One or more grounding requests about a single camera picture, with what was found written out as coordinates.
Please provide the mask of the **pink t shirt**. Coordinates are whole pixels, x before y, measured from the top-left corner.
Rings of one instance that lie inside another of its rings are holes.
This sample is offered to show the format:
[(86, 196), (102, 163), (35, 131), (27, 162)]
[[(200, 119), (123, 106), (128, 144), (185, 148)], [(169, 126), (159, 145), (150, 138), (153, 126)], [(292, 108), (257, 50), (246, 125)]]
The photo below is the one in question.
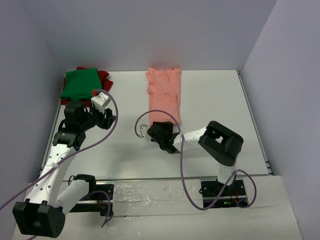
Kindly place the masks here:
[(149, 123), (152, 125), (154, 122), (174, 122), (170, 116), (159, 112), (160, 110), (169, 113), (180, 123), (181, 69), (149, 68), (145, 75), (148, 81), (148, 109), (152, 111), (149, 113)]

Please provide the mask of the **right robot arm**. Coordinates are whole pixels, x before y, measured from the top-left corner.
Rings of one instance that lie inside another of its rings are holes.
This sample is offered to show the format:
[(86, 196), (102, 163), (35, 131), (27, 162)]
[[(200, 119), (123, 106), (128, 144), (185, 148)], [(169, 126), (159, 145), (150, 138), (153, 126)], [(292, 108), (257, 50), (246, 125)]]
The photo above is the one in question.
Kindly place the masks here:
[(236, 170), (236, 160), (242, 150), (242, 136), (220, 124), (210, 121), (206, 127), (184, 134), (174, 132), (174, 125), (154, 122), (146, 130), (140, 128), (143, 138), (149, 137), (159, 148), (169, 154), (179, 154), (187, 150), (202, 149), (218, 162), (217, 190), (227, 196), (235, 189), (235, 178), (229, 178)]

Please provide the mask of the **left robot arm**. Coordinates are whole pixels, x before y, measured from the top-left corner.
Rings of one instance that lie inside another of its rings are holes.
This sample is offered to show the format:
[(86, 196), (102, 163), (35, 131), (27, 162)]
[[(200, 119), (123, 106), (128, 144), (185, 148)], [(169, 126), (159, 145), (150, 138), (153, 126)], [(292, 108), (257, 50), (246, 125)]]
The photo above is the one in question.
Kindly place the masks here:
[(42, 173), (24, 201), (12, 209), (16, 224), (23, 235), (57, 238), (65, 225), (67, 214), (82, 198), (93, 199), (97, 194), (110, 196), (97, 187), (93, 175), (78, 174), (70, 185), (59, 192), (66, 172), (80, 152), (86, 131), (97, 126), (114, 128), (116, 116), (107, 107), (106, 96), (93, 97), (89, 108), (81, 101), (71, 101), (64, 109), (64, 119), (54, 135), (50, 153)]

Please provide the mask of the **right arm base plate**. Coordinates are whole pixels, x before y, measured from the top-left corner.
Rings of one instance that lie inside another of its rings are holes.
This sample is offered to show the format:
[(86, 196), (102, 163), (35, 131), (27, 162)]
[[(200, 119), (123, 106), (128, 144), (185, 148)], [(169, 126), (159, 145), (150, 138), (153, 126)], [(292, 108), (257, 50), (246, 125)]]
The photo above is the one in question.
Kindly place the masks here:
[[(199, 193), (202, 195), (203, 207), (208, 207), (218, 196), (222, 183), (217, 180), (202, 180)], [(230, 186), (227, 186), (215, 205), (211, 209), (217, 208), (237, 208), (247, 207), (248, 200), (243, 180), (236, 179)]]

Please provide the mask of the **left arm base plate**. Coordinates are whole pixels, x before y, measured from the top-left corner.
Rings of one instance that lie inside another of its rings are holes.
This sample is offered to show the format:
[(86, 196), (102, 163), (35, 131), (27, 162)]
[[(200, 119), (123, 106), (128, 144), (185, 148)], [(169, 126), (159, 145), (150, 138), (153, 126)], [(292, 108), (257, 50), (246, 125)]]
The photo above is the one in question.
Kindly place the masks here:
[(109, 216), (113, 213), (113, 195), (114, 195), (114, 182), (111, 181), (98, 181), (96, 183), (96, 191), (103, 191), (108, 194), (108, 198), (102, 192), (94, 193), (92, 195), (83, 197), (76, 205), (70, 210), (71, 213), (99, 213), (100, 216), (106, 217), (108, 207), (110, 206)]

